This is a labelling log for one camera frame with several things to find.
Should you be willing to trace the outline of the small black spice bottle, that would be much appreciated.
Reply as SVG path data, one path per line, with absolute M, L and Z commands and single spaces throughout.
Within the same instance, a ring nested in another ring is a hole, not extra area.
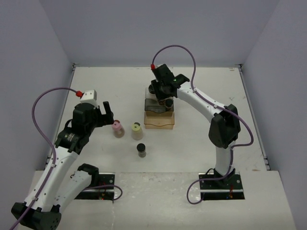
M 139 157 L 144 158 L 146 156 L 146 146 L 143 143 L 137 145 L 137 151 Z

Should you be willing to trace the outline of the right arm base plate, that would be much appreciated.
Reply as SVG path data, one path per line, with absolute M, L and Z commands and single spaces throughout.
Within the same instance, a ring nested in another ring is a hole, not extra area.
M 200 194 L 203 201 L 207 200 L 244 200 L 244 189 L 240 174 L 234 174 L 226 182 L 200 181 Z

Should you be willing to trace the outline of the yellow lid spice jar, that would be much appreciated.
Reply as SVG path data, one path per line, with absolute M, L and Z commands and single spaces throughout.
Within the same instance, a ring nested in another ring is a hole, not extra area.
M 143 138 L 143 130 L 140 123 L 135 122 L 132 124 L 131 136 L 134 140 L 141 140 Z

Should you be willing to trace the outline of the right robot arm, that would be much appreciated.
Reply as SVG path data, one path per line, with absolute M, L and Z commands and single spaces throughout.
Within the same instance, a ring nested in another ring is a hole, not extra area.
M 226 106 L 199 91 L 182 74 L 176 77 L 156 77 L 151 81 L 153 92 L 158 101 L 175 97 L 185 101 L 200 112 L 210 123 L 209 140 L 216 149 L 216 164 L 213 181 L 217 187 L 225 188 L 231 183 L 234 174 L 234 147 L 241 131 L 237 108 Z

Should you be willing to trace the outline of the pink lid spice jar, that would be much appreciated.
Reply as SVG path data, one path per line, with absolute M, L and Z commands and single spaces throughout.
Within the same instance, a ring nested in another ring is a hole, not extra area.
M 125 130 L 119 120 L 114 120 L 112 124 L 113 134 L 116 138 L 121 138 L 125 135 Z

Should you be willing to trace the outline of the small dark spice bottle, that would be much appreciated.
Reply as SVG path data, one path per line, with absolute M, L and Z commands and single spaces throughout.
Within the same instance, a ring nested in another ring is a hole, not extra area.
M 173 111 L 174 101 L 172 99 L 165 100 L 165 109 L 166 111 Z

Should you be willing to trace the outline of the large black lid jar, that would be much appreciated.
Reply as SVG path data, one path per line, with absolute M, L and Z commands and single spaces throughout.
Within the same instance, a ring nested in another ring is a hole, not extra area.
M 149 91 L 150 94 L 155 94 L 154 88 L 153 88 L 152 85 L 149 85 L 149 86 L 148 86 L 148 91 Z

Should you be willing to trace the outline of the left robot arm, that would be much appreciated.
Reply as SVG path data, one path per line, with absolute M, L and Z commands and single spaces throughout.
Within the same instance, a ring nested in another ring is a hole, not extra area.
M 28 197 L 16 202 L 11 212 L 17 223 L 33 230 L 55 230 L 62 214 L 72 200 L 85 188 L 99 185 L 98 168 L 81 165 L 74 176 L 61 187 L 68 170 L 79 157 L 97 127 L 114 123 L 109 103 L 103 103 L 105 114 L 90 103 L 80 103 L 73 110 L 72 119 L 58 134 L 53 155 L 42 176 Z

